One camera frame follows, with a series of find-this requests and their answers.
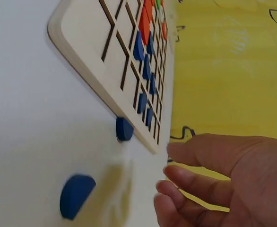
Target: white surface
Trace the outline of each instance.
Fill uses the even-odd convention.
[[[166,153],[152,155],[136,137],[117,142],[116,116],[48,38],[47,22],[58,3],[0,0],[0,227],[80,227],[98,220],[104,224],[94,226],[106,226],[111,207],[121,216],[123,201],[129,202],[126,227],[157,226],[153,195],[157,179],[164,177]],[[168,56],[162,119],[167,141],[173,61]],[[97,194],[115,165],[120,181],[110,182],[102,207],[93,204],[103,211],[93,220],[63,220],[59,199],[68,177],[92,175]]]

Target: wooden block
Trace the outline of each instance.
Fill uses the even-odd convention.
[[[149,93],[154,95],[156,93],[156,81],[154,77],[154,73],[151,73],[151,80],[150,80],[150,90]]]
[[[166,22],[162,23],[162,30],[163,30],[163,37],[165,40],[167,40],[167,24],[166,24]]]
[[[152,110],[152,108],[148,108],[147,109],[146,126],[149,127],[151,125],[152,117],[153,117],[153,110]]]
[[[129,141],[133,135],[132,125],[123,117],[116,119],[116,136],[120,141]]]
[[[151,69],[150,69],[150,61],[149,61],[148,54],[146,54],[145,60],[144,60],[143,78],[146,80],[151,79]]]
[[[138,98],[138,114],[141,114],[144,112],[145,107],[147,105],[147,95],[146,93],[141,93],[139,94],[139,98]]]
[[[144,60],[144,46],[142,43],[142,33],[140,31],[137,32],[137,36],[135,39],[133,56],[135,60],[138,60],[138,61]]]
[[[159,9],[159,7],[161,6],[161,0],[156,0],[156,6],[157,6],[157,9]]]
[[[69,178],[60,197],[62,217],[74,220],[95,185],[94,179],[88,175],[73,175]]]
[[[148,19],[149,19],[149,23],[150,23],[150,21],[153,18],[153,15],[152,15],[152,2],[151,2],[151,0],[145,0],[144,1],[144,7],[146,9],[146,12],[147,12],[147,15],[148,15]]]
[[[148,45],[147,45],[147,53],[149,53],[150,55],[154,54],[154,49],[153,49],[153,36],[150,33],[149,35],[149,41],[148,41]]]
[[[143,8],[142,15],[139,21],[139,30],[142,33],[142,39],[145,45],[148,45],[149,33],[150,33],[150,23],[147,15],[146,8]]]

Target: orange puzzle piece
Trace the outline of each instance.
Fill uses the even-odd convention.
[[[166,22],[162,23],[162,30],[163,30],[163,37],[165,40],[167,40],[167,23]]]
[[[139,30],[142,33],[142,39],[145,45],[148,45],[149,34],[150,34],[150,22],[148,19],[146,8],[143,8],[142,15],[139,21]]]
[[[144,7],[146,8],[147,11],[147,15],[148,15],[148,19],[149,19],[149,23],[152,20],[152,2],[151,0],[145,0],[144,1]]]

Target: yellow background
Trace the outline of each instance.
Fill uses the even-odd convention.
[[[175,46],[171,135],[180,137],[187,125],[197,134],[277,138],[277,24],[269,9],[277,9],[277,0],[177,5],[177,25],[186,29],[179,31]]]

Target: blue semicircle piece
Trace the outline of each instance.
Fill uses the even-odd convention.
[[[120,141],[129,141],[133,135],[133,127],[123,117],[118,117],[116,119],[116,136]]]
[[[143,40],[142,40],[142,33],[140,31],[137,32],[137,37],[135,39],[133,57],[135,60],[138,60],[138,61],[144,60],[144,46],[143,46]]]
[[[147,95],[146,93],[141,93],[139,94],[139,98],[138,98],[138,114],[141,114],[142,112],[144,112],[145,108],[147,105]]]
[[[146,80],[151,79],[151,68],[150,68],[150,62],[149,62],[148,54],[146,54],[145,60],[144,60],[143,78],[146,79]]]
[[[146,126],[148,126],[148,127],[151,125],[152,116],[153,116],[153,110],[151,108],[148,108],[147,109],[147,119],[146,119]]]
[[[149,42],[148,42],[148,46],[147,46],[147,53],[149,53],[150,55],[154,54],[153,36],[152,36],[151,32],[150,32],[150,35],[149,35]]]
[[[154,76],[154,73],[151,73],[151,80],[150,80],[150,90],[149,90],[149,93],[151,95],[154,95],[156,93],[156,79],[155,79],[155,76]]]
[[[95,185],[94,179],[88,175],[78,174],[69,178],[63,187],[60,198],[62,217],[74,220]]]

